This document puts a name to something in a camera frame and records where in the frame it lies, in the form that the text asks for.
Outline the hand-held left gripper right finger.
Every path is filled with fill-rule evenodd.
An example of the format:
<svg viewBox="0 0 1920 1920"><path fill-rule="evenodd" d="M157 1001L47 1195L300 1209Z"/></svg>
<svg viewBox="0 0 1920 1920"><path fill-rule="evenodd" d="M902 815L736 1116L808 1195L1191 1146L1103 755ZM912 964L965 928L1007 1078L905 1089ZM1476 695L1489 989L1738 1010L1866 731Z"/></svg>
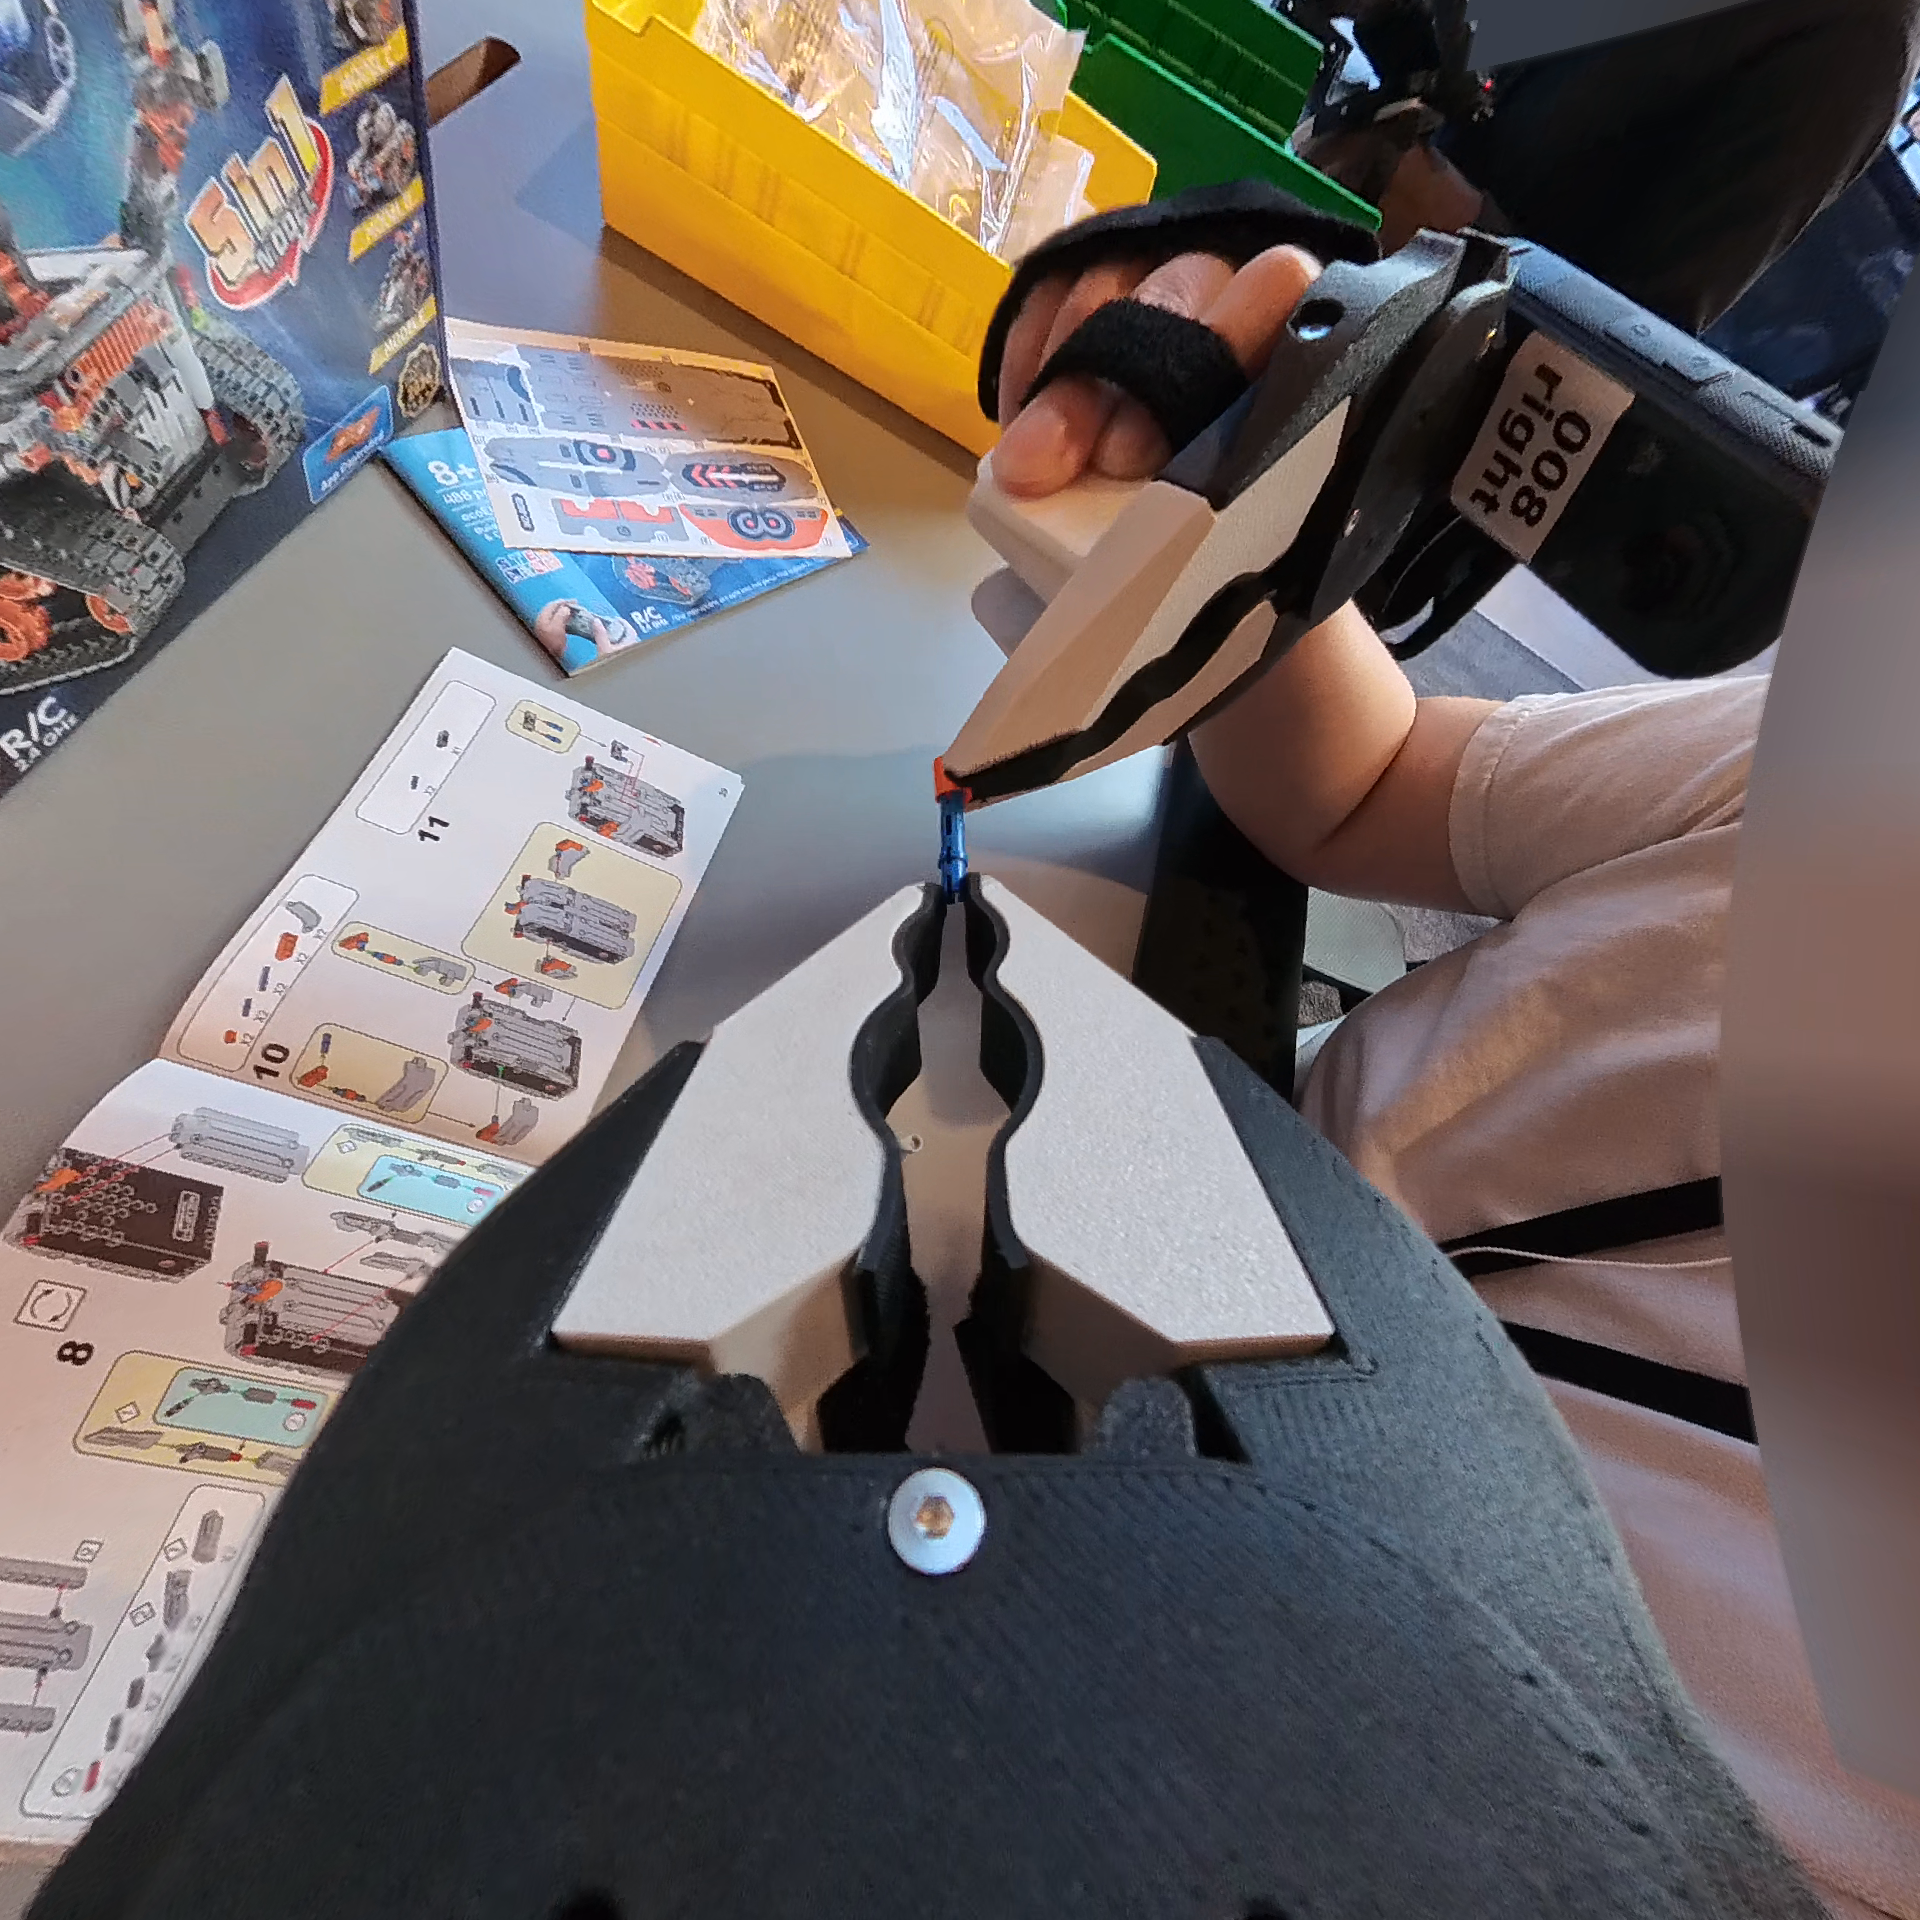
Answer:
<svg viewBox="0 0 1920 1920"><path fill-rule="evenodd" d="M996 1451L1076 1447L1133 1379L1292 1361L1329 1305L1209 1068L1221 1054L1001 879L967 884L979 1063L1007 1104L957 1341Z"/></svg>

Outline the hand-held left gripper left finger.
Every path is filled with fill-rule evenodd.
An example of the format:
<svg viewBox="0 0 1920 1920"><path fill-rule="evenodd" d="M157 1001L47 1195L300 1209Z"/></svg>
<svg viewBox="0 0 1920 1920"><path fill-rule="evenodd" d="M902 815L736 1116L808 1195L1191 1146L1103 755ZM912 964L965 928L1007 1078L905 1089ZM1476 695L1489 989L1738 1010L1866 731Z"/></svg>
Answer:
<svg viewBox="0 0 1920 1920"><path fill-rule="evenodd" d="M723 1019L555 1340L762 1379L804 1446L905 1450L930 1314L891 1116L940 964L942 890L910 884Z"/></svg>

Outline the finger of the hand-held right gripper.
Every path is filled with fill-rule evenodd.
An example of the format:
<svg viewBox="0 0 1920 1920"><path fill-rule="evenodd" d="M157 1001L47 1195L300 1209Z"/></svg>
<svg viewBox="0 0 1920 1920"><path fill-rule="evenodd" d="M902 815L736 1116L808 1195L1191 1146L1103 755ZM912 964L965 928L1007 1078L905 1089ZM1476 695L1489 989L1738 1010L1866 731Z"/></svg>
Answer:
<svg viewBox="0 0 1920 1920"><path fill-rule="evenodd" d="M1078 731L957 770L970 806L1055 787L1114 760L1164 747L1283 659L1310 627L1269 591L1221 589L1173 647L1133 672Z"/></svg>
<svg viewBox="0 0 1920 1920"><path fill-rule="evenodd" d="M1147 484L1017 641L949 763L1081 731L1214 594L1272 565L1329 482L1349 411L1340 401L1223 511L1175 482Z"/></svg>

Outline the person's right forearm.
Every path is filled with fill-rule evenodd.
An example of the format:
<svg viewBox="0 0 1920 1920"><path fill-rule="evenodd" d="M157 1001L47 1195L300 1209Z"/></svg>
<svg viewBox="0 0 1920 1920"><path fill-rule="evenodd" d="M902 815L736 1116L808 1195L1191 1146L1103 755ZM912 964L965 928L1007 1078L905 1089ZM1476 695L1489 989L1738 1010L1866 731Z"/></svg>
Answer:
<svg viewBox="0 0 1920 1920"><path fill-rule="evenodd" d="M1188 731L1188 745L1228 822L1296 881L1466 914L1453 791L1498 707L1416 695L1377 627L1347 602Z"/></svg>

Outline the grey desk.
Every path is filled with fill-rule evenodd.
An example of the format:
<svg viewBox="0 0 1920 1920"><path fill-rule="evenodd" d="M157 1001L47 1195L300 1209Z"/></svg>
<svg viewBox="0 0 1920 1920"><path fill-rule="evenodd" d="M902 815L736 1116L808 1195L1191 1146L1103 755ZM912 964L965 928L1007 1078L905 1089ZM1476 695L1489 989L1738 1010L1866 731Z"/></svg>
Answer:
<svg viewBox="0 0 1920 1920"><path fill-rule="evenodd" d="M743 775L604 1097L933 873L930 767L1001 665L976 455L602 217L583 3L421 3L431 68L519 59L432 136L445 306L773 365L855 561L566 684ZM4 797L4 1201L159 1048L453 647L559 686L385 467L363 470Z"/></svg>

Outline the person's right hand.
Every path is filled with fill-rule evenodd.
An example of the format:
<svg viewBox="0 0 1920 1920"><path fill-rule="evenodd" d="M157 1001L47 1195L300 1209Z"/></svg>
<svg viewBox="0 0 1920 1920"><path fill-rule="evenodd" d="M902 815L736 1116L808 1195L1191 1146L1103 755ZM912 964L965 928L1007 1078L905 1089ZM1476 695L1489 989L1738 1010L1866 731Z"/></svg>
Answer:
<svg viewBox="0 0 1920 1920"><path fill-rule="evenodd" d="M1129 254L1043 277L1025 295L1004 344L996 485L1043 497L1091 471L1144 478L1173 455L1153 414L1108 382L1065 375L1037 390L1048 360L1095 312L1135 300L1196 321L1232 352L1247 379L1256 379L1323 268L1305 248L1274 245L1240 266L1217 252Z"/></svg>

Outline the blue booklet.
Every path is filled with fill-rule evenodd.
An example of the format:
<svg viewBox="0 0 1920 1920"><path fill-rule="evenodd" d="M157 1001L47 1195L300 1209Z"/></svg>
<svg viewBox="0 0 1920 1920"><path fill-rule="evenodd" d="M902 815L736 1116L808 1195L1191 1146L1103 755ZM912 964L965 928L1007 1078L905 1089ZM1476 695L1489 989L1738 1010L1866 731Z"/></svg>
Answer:
<svg viewBox="0 0 1920 1920"><path fill-rule="evenodd" d="M833 558L593 554L509 545L463 426L410 434L382 461L565 676L766 598Z"/></svg>

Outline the open instruction booklet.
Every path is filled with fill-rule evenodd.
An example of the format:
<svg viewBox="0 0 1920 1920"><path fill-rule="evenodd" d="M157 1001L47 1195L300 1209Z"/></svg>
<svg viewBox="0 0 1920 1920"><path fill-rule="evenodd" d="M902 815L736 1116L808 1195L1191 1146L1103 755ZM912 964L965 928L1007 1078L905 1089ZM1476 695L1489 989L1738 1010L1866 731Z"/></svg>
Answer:
<svg viewBox="0 0 1920 1920"><path fill-rule="evenodd" d="M4 1853L80 1836L284 1486L602 1095L743 773L450 652L4 1217Z"/></svg>

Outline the yellow plastic bin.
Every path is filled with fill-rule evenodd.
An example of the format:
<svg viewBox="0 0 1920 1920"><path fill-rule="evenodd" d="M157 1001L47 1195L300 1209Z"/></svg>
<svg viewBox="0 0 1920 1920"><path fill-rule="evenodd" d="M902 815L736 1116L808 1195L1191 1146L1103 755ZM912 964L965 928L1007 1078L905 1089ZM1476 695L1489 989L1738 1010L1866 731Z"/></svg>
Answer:
<svg viewBox="0 0 1920 1920"><path fill-rule="evenodd" d="M584 8L604 219L973 453L1011 263L698 40L694 1Z"/></svg>

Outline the pile of clear plastic bags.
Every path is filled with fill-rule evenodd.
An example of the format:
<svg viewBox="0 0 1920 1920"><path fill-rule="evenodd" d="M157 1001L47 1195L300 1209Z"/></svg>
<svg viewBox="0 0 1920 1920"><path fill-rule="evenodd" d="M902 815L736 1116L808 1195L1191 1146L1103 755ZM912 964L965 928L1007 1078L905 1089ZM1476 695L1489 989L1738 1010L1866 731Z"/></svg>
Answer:
<svg viewBox="0 0 1920 1920"><path fill-rule="evenodd" d="M1087 37L1029 1L708 1L694 40L1002 259L1093 211Z"/></svg>

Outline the robot sticker sheet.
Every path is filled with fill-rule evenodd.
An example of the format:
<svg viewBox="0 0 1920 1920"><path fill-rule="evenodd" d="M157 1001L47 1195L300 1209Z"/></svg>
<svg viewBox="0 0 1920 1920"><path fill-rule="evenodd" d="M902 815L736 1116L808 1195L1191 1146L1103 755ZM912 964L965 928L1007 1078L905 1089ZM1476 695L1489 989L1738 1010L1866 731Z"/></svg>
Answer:
<svg viewBox="0 0 1920 1920"><path fill-rule="evenodd" d="M726 561L853 551L773 368L456 317L445 346L509 545Z"/></svg>

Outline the blue robot kit box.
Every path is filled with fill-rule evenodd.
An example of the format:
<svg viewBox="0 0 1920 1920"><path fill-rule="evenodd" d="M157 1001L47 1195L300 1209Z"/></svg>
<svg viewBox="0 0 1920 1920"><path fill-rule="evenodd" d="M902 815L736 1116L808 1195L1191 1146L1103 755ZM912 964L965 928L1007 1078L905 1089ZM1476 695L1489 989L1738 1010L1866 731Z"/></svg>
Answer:
<svg viewBox="0 0 1920 1920"><path fill-rule="evenodd" d="M435 405L419 8L3 6L3 690L111 686Z"/></svg>

